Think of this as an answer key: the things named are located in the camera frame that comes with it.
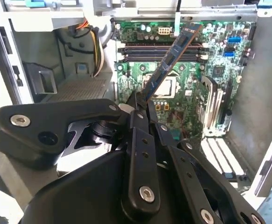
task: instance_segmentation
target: motherboard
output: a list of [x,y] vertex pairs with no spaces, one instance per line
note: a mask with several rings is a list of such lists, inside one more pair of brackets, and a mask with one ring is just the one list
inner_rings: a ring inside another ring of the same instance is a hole
[[[223,136],[242,72],[253,57],[254,22],[200,22],[203,28],[154,94],[158,120],[176,140]],[[141,91],[175,40],[173,22],[120,22],[117,100]]]

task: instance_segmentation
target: open computer tower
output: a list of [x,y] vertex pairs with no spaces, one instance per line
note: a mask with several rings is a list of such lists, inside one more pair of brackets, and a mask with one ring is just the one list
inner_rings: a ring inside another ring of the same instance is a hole
[[176,7],[174,0],[0,0],[0,70],[11,99],[124,103],[145,86],[178,29],[200,23],[153,98],[158,119],[176,141],[201,145],[239,191],[255,179],[255,193],[265,196],[272,185],[270,169],[260,172],[272,161],[272,6],[185,0]]

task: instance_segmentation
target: metal screw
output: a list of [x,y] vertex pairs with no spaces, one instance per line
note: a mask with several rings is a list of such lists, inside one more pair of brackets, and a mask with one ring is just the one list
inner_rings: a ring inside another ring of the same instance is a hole
[[211,216],[211,214],[205,210],[205,209],[202,209],[201,212],[200,212],[203,220],[207,223],[207,224],[214,224],[215,221],[214,221],[214,218]]
[[148,186],[142,186],[140,187],[140,196],[141,198],[148,202],[148,203],[152,203],[154,201],[154,193],[153,191],[150,189],[150,187]]
[[116,108],[116,107],[114,107],[113,105],[109,105],[109,108],[110,108],[111,110],[114,110],[114,111],[116,111],[116,110],[117,110],[117,108]]
[[31,123],[31,121],[28,117],[26,117],[25,115],[20,115],[20,114],[16,114],[16,115],[12,116],[10,118],[10,122],[14,126],[18,126],[18,127],[27,127]]
[[254,214],[252,214],[252,218],[257,224],[261,224],[261,221],[259,220],[259,218],[257,218],[257,216],[255,216]]
[[167,131],[167,130],[168,130],[167,127],[164,126],[164,125],[161,125],[160,127],[161,127],[164,131]]
[[143,115],[142,114],[140,114],[140,113],[137,113],[137,115],[138,115],[138,117],[139,118],[141,118],[141,119],[143,119],[144,117],[143,117]]
[[192,145],[189,143],[186,143],[186,146],[188,147],[188,149],[193,149]]

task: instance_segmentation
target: yellow wire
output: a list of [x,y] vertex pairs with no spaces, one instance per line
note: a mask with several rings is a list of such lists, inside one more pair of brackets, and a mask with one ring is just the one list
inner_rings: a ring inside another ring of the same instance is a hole
[[98,49],[97,49],[97,45],[96,45],[96,40],[95,40],[95,35],[93,33],[93,31],[91,31],[91,36],[93,39],[93,44],[94,44],[94,52],[95,52],[95,65],[98,66]]

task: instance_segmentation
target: metal vent grille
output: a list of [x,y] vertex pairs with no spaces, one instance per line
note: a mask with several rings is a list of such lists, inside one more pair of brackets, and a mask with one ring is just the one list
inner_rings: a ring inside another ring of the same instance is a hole
[[106,79],[79,78],[68,80],[52,96],[49,102],[102,98],[106,90]]

